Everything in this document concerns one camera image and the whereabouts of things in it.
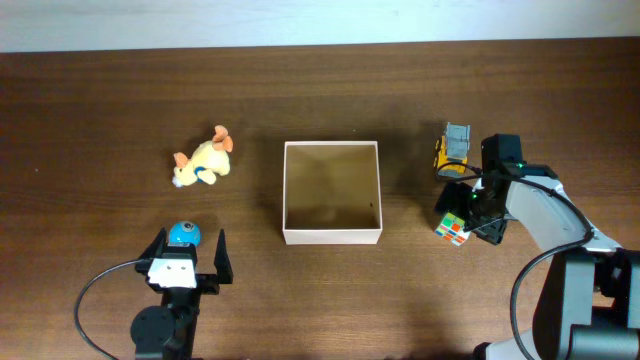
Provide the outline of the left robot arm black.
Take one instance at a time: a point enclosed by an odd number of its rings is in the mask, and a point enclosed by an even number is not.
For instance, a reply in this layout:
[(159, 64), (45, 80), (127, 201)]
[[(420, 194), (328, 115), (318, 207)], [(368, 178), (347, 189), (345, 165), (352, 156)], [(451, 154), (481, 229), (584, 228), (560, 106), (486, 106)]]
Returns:
[(233, 270), (223, 231), (218, 235), (213, 274), (196, 271), (198, 257), (192, 243), (172, 245), (165, 229), (139, 256), (135, 270), (162, 296), (159, 305), (141, 310), (132, 321), (130, 336), (137, 359), (190, 359), (204, 295), (217, 295), (233, 282)]

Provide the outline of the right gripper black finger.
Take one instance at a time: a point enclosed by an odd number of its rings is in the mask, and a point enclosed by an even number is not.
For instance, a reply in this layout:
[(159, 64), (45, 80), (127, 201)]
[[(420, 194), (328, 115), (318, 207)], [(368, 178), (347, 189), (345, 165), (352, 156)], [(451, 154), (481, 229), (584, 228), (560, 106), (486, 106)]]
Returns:
[(435, 204), (434, 211), (440, 216), (451, 213), (468, 220), (472, 195), (473, 188), (466, 183), (447, 183)]
[(497, 218), (487, 222), (472, 222), (470, 231), (479, 239), (492, 245), (500, 245), (507, 229), (508, 221), (504, 218)]

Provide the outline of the yellow grey toy truck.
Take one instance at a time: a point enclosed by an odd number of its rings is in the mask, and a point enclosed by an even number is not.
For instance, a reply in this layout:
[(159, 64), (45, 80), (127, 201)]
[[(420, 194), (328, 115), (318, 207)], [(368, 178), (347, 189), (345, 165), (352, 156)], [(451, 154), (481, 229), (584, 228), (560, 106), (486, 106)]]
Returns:
[(441, 177), (459, 178), (465, 173), (470, 149), (470, 125), (448, 123), (436, 141), (434, 169)]

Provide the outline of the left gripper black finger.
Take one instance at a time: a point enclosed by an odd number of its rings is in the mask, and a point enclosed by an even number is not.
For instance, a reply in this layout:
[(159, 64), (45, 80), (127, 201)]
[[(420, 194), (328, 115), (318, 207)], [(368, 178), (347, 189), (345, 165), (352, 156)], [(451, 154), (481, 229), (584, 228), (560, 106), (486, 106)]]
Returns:
[(234, 273), (227, 251), (225, 231), (221, 229), (218, 234), (216, 243), (216, 252), (214, 257), (214, 266), (217, 273), (215, 274), (215, 282), (218, 285), (232, 284)]
[(138, 257), (139, 260), (149, 260), (157, 257), (165, 245), (167, 237), (167, 231), (165, 228), (161, 228), (154, 240), (145, 248), (145, 250)]

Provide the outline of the multicolour puzzle cube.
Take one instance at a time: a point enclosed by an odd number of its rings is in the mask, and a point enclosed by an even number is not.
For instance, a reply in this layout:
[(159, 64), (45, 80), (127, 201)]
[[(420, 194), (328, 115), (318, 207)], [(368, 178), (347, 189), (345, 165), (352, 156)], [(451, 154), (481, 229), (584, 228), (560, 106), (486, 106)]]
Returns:
[(460, 246), (464, 244), (471, 235), (471, 233), (465, 231), (464, 228), (465, 221), (462, 218), (447, 212), (436, 226), (434, 232), (439, 237), (444, 238), (456, 246)]

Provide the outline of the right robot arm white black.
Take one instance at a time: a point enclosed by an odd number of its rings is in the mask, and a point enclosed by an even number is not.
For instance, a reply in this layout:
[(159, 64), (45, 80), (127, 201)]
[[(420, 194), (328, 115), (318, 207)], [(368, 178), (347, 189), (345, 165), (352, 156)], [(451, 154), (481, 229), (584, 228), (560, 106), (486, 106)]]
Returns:
[(541, 251), (514, 280), (512, 338), (479, 344), (473, 358), (638, 358), (638, 252), (595, 227), (549, 166), (526, 162), (519, 136), (484, 139), (480, 167), (448, 157), (452, 148), (446, 137), (435, 146), (435, 177), (445, 185), (436, 234), (456, 245), (471, 234), (498, 245), (517, 221)]

